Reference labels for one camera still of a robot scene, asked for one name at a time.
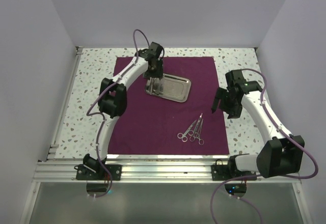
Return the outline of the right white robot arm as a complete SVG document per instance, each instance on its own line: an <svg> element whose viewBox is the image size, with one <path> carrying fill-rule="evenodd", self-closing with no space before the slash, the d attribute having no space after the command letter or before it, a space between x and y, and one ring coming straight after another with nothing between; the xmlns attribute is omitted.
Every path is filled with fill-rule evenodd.
<svg viewBox="0 0 326 224"><path fill-rule="evenodd" d="M245 172L259 172L264 178L297 173L301 167L302 148L305 146L303 138L293 135L282 125L257 81L247 81L242 70L229 71L225 77L227 87L217 89L212 112L220 109L229 119L238 119L245 109L264 142L258 155L231 156L227 166L228 176L236 180Z"/></svg>

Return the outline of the steel tweezers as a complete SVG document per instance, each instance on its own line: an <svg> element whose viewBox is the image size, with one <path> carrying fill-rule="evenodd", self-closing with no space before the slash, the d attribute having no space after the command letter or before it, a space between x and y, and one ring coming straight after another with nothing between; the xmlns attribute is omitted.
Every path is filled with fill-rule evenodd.
<svg viewBox="0 0 326 224"><path fill-rule="evenodd" d="M154 78L150 78L150 83L149 83L149 92L150 94L153 93L153 84L155 83L155 79Z"/></svg>

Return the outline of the steel instrument tray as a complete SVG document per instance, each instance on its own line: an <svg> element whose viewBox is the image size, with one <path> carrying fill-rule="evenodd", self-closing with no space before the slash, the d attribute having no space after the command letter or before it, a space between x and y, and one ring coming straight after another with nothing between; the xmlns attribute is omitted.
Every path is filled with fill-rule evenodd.
<svg viewBox="0 0 326 224"><path fill-rule="evenodd" d="M162 79L155 78L153 93L150 94L149 83L150 79L145 85L146 94L179 103L188 99L192 85L188 78L164 73Z"/></svg>

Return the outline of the long steel scissors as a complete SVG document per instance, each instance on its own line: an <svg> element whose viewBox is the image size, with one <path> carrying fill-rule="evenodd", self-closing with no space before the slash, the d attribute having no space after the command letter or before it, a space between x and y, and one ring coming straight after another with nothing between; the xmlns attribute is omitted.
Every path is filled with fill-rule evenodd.
<svg viewBox="0 0 326 224"><path fill-rule="evenodd" d="M187 142L188 137L187 135L189 134L189 132L191 131L191 129L194 127L194 125L196 124L196 120L194 120L191 125L188 127L188 129L184 132L184 133L178 133L177 137L178 139L180 139L182 142Z"/></svg>

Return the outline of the purple cloth wrap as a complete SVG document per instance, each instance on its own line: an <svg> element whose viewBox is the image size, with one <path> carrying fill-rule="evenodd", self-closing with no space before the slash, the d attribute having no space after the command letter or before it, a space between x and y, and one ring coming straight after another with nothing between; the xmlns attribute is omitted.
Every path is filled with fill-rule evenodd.
<svg viewBox="0 0 326 224"><path fill-rule="evenodd" d="M219 87L212 57L166 57L164 73L188 78L192 85L188 99L174 102L145 92L146 79L139 76L127 90L127 109L118 119L108 146L110 154L227 155L229 154L224 114L211 112ZM185 132L203 117L201 138L183 142Z"/></svg>

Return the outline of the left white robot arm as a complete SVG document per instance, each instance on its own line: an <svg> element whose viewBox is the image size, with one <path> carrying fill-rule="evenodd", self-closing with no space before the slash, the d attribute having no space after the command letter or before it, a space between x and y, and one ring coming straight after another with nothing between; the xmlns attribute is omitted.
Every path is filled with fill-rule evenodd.
<svg viewBox="0 0 326 224"><path fill-rule="evenodd" d="M137 50L130 63L111 79L103 79L99 97L87 111L87 116L100 115L102 123L96 135L96 158L87 154L83 158L83 166L88 169L92 180L111 180L109 170L105 166L108 144L117 120L127 108L127 90L138 79L162 78L164 48L152 42L148 48Z"/></svg>

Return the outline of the steel hemostat forceps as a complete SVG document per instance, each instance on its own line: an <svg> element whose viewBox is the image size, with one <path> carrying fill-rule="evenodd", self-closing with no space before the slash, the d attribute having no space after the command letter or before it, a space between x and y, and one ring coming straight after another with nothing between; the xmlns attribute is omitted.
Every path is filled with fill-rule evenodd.
<svg viewBox="0 0 326 224"><path fill-rule="evenodd" d="M204 140L201 139L201 132L202 132L202 126L203 126L203 119L201 120L201 123L200 123L200 126L199 126L199 129L197 131L197 136L196 136L196 139L198 140L198 143L199 145L204 145Z"/></svg>

